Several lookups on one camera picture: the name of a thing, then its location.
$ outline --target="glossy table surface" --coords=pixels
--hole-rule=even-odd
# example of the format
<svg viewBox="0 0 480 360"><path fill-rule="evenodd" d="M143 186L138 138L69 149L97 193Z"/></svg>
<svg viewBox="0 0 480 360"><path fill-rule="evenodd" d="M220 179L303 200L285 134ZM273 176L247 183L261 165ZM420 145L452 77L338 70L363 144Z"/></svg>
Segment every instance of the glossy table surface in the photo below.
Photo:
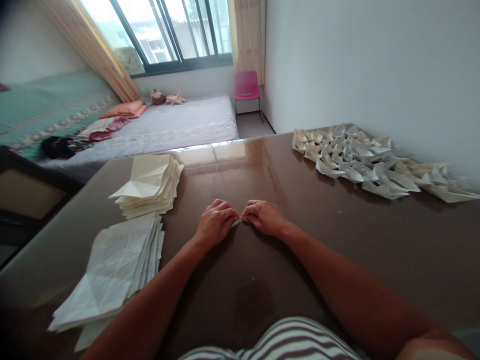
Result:
<svg viewBox="0 0 480 360"><path fill-rule="evenodd" d="M161 267L193 236L213 200L241 212L249 199L278 205L313 237L365 267L451 331L480 325L480 201L446 204L429 193L390 201L333 180L292 150L292 134L171 151L185 169L163 216ZM76 359L80 330L47 333L53 311L84 274L92 242L123 221L108 195L130 177L114 159L0 273L2 326L26 358ZM158 356L202 345L252 347L275 321L301 315L345 337L293 253L240 224L193 273Z"/></svg>

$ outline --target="beige curtain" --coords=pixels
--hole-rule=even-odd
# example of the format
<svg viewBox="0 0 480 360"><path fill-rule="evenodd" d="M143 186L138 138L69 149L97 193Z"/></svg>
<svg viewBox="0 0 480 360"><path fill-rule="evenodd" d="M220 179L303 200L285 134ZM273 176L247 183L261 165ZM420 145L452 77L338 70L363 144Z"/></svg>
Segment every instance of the beige curtain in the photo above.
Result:
<svg viewBox="0 0 480 360"><path fill-rule="evenodd" d="M80 0L37 0L87 64L124 103L140 92Z"/></svg>
<svg viewBox="0 0 480 360"><path fill-rule="evenodd" d="M265 0L228 0L235 71L255 70L265 84Z"/></svg>

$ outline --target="white bed sheet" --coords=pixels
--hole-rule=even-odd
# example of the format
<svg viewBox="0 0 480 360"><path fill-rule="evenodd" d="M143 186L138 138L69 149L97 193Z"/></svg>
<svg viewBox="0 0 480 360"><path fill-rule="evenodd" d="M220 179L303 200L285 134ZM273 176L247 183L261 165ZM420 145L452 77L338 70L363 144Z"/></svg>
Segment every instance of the white bed sheet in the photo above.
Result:
<svg viewBox="0 0 480 360"><path fill-rule="evenodd" d="M228 96L197 98L183 105L151 106L113 138L95 143L68 160L45 159L37 164L86 183L110 159L238 138L235 112Z"/></svg>

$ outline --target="stack of paper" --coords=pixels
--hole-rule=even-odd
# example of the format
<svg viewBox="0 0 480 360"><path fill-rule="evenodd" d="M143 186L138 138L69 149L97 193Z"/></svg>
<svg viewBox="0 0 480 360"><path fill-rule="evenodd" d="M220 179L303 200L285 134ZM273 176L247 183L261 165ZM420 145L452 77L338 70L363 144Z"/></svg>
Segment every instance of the stack of paper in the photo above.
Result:
<svg viewBox="0 0 480 360"><path fill-rule="evenodd" d="M307 131L295 129L292 147L316 162L323 175L339 177L378 196L395 200L423 188L447 203L480 199L468 191L468 179L449 173L447 163L419 164L389 136L369 138L354 125Z"/></svg>
<svg viewBox="0 0 480 360"><path fill-rule="evenodd" d="M75 349L88 347L125 302L157 274L165 236L161 220L152 212L100 231L85 275L53 313L48 330L82 326Z"/></svg>
<svg viewBox="0 0 480 360"><path fill-rule="evenodd" d="M109 196L118 198L127 219L173 209L184 166L171 155L140 155L133 158L130 181Z"/></svg>

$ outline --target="striped shirt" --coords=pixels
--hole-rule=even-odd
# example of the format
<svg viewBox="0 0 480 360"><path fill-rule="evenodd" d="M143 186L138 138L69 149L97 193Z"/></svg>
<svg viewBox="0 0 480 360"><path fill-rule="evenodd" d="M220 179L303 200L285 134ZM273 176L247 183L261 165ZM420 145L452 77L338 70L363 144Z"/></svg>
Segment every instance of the striped shirt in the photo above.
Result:
<svg viewBox="0 0 480 360"><path fill-rule="evenodd" d="M360 360L333 332L305 317L287 317L275 323L252 349L237 352L206 346L194 349L180 360Z"/></svg>

